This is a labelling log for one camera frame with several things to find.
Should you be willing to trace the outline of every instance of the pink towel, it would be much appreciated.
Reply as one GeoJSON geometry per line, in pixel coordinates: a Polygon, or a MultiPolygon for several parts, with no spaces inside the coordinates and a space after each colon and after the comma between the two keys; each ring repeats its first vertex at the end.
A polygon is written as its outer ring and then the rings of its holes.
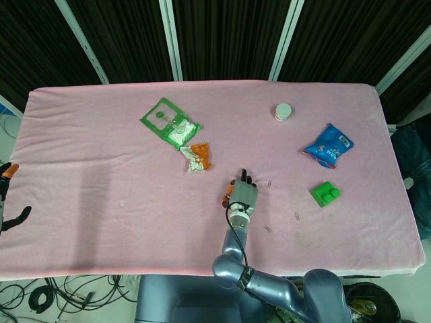
{"type": "Polygon", "coordinates": [[[379,98],[363,84],[205,81],[47,87],[30,93],[12,161],[0,277],[211,275],[227,229],[221,198],[246,168],[259,196],[250,265],[275,275],[415,273],[424,253],[379,98]],[[139,119],[162,97],[203,125],[213,168],[189,161],[139,119]],[[289,103],[286,123],[273,110],[289,103]],[[301,153],[332,122],[354,143],[337,169],[301,153]],[[341,190],[320,208],[309,189],[341,190]]]}

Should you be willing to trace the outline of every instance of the floor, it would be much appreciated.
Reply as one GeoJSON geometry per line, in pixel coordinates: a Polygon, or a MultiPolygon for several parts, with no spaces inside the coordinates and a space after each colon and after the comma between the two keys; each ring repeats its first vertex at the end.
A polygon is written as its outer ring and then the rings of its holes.
{"type": "MultiPolygon", "coordinates": [[[[4,121],[3,118],[6,117],[1,116],[0,122],[4,121]]],[[[15,117],[7,117],[5,126],[7,127],[9,134],[16,137],[20,127],[20,121],[15,117]]],[[[8,137],[4,133],[3,129],[0,129],[0,159],[2,161],[7,161],[9,159],[14,143],[15,139],[8,137]]],[[[424,246],[426,258],[431,258],[431,240],[425,240],[422,244],[424,246]]],[[[68,279],[70,283],[66,284],[66,286],[69,290],[73,290],[74,288],[78,288],[85,281],[89,281],[93,278],[94,277],[81,277],[74,279],[74,277],[70,277],[68,279]]],[[[63,283],[64,279],[64,277],[59,277],[59,283],[63,283]]],[[[397,302],[404,320],[411,320],[419,323],[430,321],[431,307],[429,305],[429,297],[431,295],[431,264],[428,261],[413,276],[393,275],[378,279],[344,279],[343,283],[350,284],[357,281],[369,281],[385,288],[397,302]]],[[[21,286],[25,286],[29,282],[31,281],[18,281],[16,283],[19,283],[21,286]]],[[[4,287],[12,283],[13,282],[0,283],[0,304],[5,304],[18,295],[20,290],[17,287],[7,288],[2,291],[4,287]]],[[[123,291],[129,291],[127,297],[130,299],[136,299],[138,284],[138,277],[136,276],[122,277],[122,285],[125,286],[123,287],[123,291]]],[[[44,280],[40,279],[33,283],[29,288],[27,288],[26,292],[32,291],[39,285],[44,285],[44,280]]],[[[96,299],[97,297],[102,297],[110,288],[111,286],[108,284],[107,277],[102,277],[101,279],[83,287],[82,290],[80,290],[80,295],[85,297],[90,291],[94,291],[94,297],[96,299]]],[[[119,296],[120,295],[116,293],[113,299],[119,296]]],[[[59,305],[60,308],[62,308],[64,301],[60,301],[59,305]]],[[[133,322],[135,317],[135,307],[135,303],[131,303],[120,298],[103,308],[91,312],[82,311],[76,314],[62,314],[61,319],[56,321],[57,316],[60,313],[57,306],[53,304],[47,311],[37,314],[29,308],[27,295],[20,306],[16,309],[10,310],[9,312],[18,318],[18,322],[117,323],[133,322]]],[[[66,310],[73,311],[73,308],[66,308],[66,310]]],[[[0,322],[8,323],[13,321],[4,318],[0,314],[0,322]]]]}

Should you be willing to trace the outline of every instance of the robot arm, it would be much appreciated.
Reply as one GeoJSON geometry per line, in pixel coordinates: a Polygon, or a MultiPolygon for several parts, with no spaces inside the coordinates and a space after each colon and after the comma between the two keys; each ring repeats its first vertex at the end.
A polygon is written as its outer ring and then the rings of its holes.
{"type": "Polygon", "coordinates": [[[307,323],[350,323],[341,281],[324,269],[314,269],[304,277],[304,297],[289,280],[256,271],[242,264],[248,225],[255,210],[257,187],[242,170],[240,180],[231,183],[226,217],[230,222],[224,239],[222,255],[213,263],[213,273],[224,288],[241,289],[258,296],[266,303],[284,308],[307,323]]]}

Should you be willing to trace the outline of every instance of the pink tablecloth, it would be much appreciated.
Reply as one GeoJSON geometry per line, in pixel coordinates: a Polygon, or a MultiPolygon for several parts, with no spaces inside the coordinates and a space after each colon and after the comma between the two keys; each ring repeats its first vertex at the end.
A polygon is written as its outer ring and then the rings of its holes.
{"type": "Polygon", "coordinates": [[[227,228],[220,199],[249,170],[259,188],[246,251],[276,275],[414,273],[424,253],[375,90],[362,84],[206,81],[50,87],[30,93],[12,157],[0,276],[210,275],[227,228]],[[188,161],[139,119],[166,97],[203,125],[213,168],[188,161]],[[272,115],[291,104],[287,123],[272,115]],[[336,170],[301,153],[332,122],[354,143],[336,170]],[[321,209],[326,180],[341,198],[321,209]]]}

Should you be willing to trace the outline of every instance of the robotic hand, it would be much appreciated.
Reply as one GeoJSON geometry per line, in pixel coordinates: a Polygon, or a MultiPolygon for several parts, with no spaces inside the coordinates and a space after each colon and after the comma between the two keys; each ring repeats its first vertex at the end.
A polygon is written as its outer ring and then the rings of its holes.
{"type": "Polygon", "coordinates": [[[213,263],[213,274],[223,288],[241,289],[265,303],[288,310],[306,323],[351,323],[343,285],[325,269],[313,269],[304,276],[304,296],[288,279],[250,267],[245,254],[248,225],[255,210],[257,187],[246,170],[233,180],[223,198],[228,231],[222,255],[213,263]]]}
{"type": "Polygon", "coordinates": [[[25,207],[18,217],[3,222],[3,210],[5,207],[7,190],[9,189],[10,180],[17,170],[17,164],[12,165],[11,163],[6,163],[0,166],[0,234],[2,231],[7,231],[23,223],[32,210],[31,207],[25,207]]]}

